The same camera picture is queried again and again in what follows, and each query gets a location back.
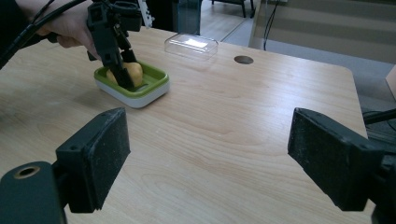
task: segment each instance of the floor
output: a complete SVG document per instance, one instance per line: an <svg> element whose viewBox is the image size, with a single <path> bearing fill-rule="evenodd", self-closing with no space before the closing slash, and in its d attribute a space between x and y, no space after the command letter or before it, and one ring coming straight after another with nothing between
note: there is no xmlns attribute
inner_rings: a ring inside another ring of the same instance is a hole
<svg viewBox="0 0 396 224"><path fill-rule="evenodd" d="M201 35L221 42L248 47L253 24L253 19L249 17L252 12L249 1L245 1L245 8L247 17L243 18L242 8L238 5L220 2L215 2L212 5L210 0L204 0L201 8ZM309 49L272 40L268 40L266 48L268 51L337 64L350 69L355 78L363 114L396 108L395 98L385 80L394 64ZM396 144L396 120L367 126L367 130L369 137L386 139Z"/></svg>

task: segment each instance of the human hand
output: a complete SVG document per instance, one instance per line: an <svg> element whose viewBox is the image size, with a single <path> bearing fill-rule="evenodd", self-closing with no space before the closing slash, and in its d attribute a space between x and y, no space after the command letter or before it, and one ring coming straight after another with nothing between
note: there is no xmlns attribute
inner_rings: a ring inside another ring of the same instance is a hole
<svg viewBox="0 0 396 224"><path fill-rule="evenodd" d="M56 0L44 12L44 15L64 4L69 0ZM16 0L29 21L33 19L35 14L47 4L47 0ZM83 45L96 59L100 59L93 44L91 32L87 27L88 6L92 1L85 1L75 7L72 7L58 18L47 22L41 27L37 34L48 35L56 33L58 43L64 48L71 48Z"/></svg>

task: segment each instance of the table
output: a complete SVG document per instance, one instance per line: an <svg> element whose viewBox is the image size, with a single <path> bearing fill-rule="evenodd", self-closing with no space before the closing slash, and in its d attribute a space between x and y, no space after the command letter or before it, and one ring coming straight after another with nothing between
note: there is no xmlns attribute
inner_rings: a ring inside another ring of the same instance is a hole
<svg viewBox="0 0 396 224"><path fill-rule="evenodd" d="M374 205L343 213L287 152L294 107L366 136L353 76L343 67L219 43L208 61L167 53L173 33L131 33L138 60L171 90L127 107L132 153L105 205L69 223L371 223ZM236 63L245 55L252 64ZM124 106L96 87L83 47L46 41L0 71L0 175L55 149L97 114Z"/></svg>

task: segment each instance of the transparent plastic lid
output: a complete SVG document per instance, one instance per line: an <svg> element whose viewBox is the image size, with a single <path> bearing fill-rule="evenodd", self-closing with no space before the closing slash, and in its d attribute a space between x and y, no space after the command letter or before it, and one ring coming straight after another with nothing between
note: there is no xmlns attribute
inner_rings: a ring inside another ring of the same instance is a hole
<svg viewBox="0 0 396 224"><path fill-rule="evenodd" d="M178 34L165 40L165 51L205 61L218 52L218 42L198 35Z"/></svg>

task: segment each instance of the yellow object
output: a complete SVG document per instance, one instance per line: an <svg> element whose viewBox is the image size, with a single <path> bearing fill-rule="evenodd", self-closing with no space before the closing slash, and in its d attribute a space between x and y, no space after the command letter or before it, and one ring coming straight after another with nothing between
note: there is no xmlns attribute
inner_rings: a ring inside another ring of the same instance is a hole
<svg viewBox="0 0 396 224"><path fill-rule="evenodd" d="M134 86L141 86L143 83L143 69L140 63L123 63L122 66L128 70L129 77L134 83ZM110 69L107 70L106 76L110 81L117 83L117 80Z"/></svg>

